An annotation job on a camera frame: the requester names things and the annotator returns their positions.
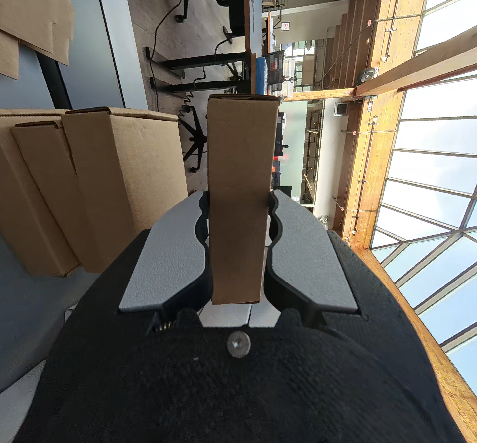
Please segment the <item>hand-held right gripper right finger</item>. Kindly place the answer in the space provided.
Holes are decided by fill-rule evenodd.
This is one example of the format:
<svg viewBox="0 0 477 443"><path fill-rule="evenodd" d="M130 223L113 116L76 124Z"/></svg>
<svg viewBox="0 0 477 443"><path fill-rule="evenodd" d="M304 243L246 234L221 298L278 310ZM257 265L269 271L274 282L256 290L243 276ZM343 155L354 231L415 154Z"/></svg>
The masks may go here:
<svg viewBox="0 0 477 443"><path fill-rule="evenodd" d="M324 323L324 312L359 312L328 231L281 190L269 199L271 245L265 297L279 311L295 309L305 327Z"/></svg>

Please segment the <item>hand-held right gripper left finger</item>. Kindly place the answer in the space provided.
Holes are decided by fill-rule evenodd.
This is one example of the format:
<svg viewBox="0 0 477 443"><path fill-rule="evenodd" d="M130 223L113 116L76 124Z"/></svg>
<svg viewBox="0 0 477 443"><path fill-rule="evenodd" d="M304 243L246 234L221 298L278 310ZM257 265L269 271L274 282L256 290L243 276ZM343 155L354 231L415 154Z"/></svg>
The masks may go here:
<svg viewBox="0 0 477 443"><path fill-rule="evenodd" d="M211 300L208 192L196 191L151 227L119 303L123 313L177 315Z"/></svg>

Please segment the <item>brown cardboard box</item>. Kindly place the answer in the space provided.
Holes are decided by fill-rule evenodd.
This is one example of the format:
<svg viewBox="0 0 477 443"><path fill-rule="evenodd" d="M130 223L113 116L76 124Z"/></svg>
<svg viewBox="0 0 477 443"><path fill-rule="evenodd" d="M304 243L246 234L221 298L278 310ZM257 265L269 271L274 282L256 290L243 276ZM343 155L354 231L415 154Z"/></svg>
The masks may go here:
<svg viewBox="0 0 477 443"><path fill-rule="evenodd" d="M279 99L213 94L207 103L212 304L260 301Z"/></svg>
<svg viewBox="0 0 477 443"><path fill-rule="evenodd" d="M96 107L67 111L62 124L100 273L187 198L178 117Z"/></svg>
<svg viewBox="0 0 477 443"><path fill-rule="evenodd" d="M12 133L74 255L85 271L94 272L86 208L61 121L18 124Z"/></svg>
<svg viewBox="0 0 477 443"><path fill-rule="evenodd" d="M63 111L1 110L1 234L31 276L64 277L79 266L11 132L17 124L58 119Z"/></svg>

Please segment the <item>blue flat box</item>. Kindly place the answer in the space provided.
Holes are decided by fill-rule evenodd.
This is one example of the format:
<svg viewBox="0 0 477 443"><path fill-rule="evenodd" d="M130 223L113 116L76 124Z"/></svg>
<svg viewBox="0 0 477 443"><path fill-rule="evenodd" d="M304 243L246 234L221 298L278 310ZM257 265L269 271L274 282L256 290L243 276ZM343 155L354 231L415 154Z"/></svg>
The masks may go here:
<svg viewBox="0 0 477 443"><path fill-rule="evenodd" d="M265 57L255 59L255 93L268 95L268 65Z"/></svg>

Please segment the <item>large grey-framed window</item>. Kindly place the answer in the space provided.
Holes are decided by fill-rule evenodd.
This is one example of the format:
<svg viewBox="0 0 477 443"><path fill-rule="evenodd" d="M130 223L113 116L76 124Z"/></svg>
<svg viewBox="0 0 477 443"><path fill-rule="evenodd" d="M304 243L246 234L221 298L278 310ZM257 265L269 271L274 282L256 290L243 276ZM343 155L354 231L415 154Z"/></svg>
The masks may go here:
<svg viewBox="0 0 477 443"><path fill-rule="evenodd" d="M372 252L476 386L476 71L404 94Z"/></svg>

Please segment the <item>round black ceiling device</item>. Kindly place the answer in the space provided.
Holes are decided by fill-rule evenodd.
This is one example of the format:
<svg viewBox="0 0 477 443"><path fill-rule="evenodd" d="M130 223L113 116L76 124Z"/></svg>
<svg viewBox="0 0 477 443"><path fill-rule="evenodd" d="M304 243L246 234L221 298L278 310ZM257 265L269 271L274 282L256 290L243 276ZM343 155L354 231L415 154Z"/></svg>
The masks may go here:
<svg viewBox="0 0 477 443"><path fill-rule="evenodd" d="M355 88L377 77L379 68L369 67L360 71L356 77Z"/></svg>

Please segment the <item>black mesh office chair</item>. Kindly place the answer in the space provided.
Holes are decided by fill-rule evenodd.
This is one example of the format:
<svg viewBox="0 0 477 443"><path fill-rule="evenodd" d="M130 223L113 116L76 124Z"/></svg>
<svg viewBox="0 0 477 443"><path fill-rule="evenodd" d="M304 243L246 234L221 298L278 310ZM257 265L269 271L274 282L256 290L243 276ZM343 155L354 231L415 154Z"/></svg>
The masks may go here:
<svg viewBox="0 0 477 443"><path fill-rule="evenodd" d="M267 84L270 94L282 91L284 82L284 51L278 50L265 55L267 64Z"/></svg>

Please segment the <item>wood-edged desk with black legs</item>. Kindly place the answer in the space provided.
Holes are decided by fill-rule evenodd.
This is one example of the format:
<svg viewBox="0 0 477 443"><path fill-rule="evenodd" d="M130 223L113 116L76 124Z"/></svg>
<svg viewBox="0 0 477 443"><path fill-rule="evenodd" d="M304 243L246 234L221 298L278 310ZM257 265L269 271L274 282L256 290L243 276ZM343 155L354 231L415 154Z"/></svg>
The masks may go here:
<svg viewBox="0 0 477 443"><path fill-rule="evenodd" d="M195 82L180 84L168 84L151 76L150 86L155 91L168 94L179 94L189 91L214 91L235 88L239 94L252 93L252 67L251 54L247 52L235 53L214 53L211 55L165 59L163 56L153 51L151 47L145 47L146 59L150 64L154 63L184 80L185 70L206 68L212 66L226 66L232 73L232 78L220 81L207 81L199 78Z"/></svg>

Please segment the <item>wooden ceiling beam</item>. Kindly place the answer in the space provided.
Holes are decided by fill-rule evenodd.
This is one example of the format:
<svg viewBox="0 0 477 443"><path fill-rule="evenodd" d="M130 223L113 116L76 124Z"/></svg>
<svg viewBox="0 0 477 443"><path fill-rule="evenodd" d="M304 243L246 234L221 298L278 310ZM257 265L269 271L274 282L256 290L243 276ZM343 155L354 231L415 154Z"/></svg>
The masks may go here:
<svg viewBox="0 0 477 443"><path fill-rule="evenodd" d="M477 68L477 28L436 44L427 51L378 75L356 88L316 90L295 93L284 102L342 99L356 101L387 92L404 92L432 85Z"/></svg>

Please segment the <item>flat brown cardboard sheet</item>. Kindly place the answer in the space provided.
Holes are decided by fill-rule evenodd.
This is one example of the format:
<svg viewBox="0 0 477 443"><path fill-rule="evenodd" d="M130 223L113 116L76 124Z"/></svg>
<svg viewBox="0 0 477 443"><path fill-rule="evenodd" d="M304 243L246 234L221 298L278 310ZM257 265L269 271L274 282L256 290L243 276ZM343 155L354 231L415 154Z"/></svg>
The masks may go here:
<svg viewBox="0 0 477 443"><path fill-rule="evenodd" d="M68 66L74 14L72 0L0 0L0 29Z"/></svg>
<svg viewBox="0 0 477 443"><path fill-rule="evenodd" d="M19 40L0 31L0 73L14 80L19 78Z"/></svg>

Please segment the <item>grey desk with black legs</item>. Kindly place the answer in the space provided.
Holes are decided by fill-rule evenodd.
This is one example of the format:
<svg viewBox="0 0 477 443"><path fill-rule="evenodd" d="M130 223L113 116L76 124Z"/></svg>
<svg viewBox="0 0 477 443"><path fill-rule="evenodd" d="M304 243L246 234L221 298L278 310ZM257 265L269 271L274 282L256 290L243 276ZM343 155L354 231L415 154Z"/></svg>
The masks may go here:
<svg viewBox="0 0 477 443"><path fill-rule="evenodd" d="M229 29L233 37L244 37L245 51L251 52L255 32L252 0L229 0Z"/></svg>

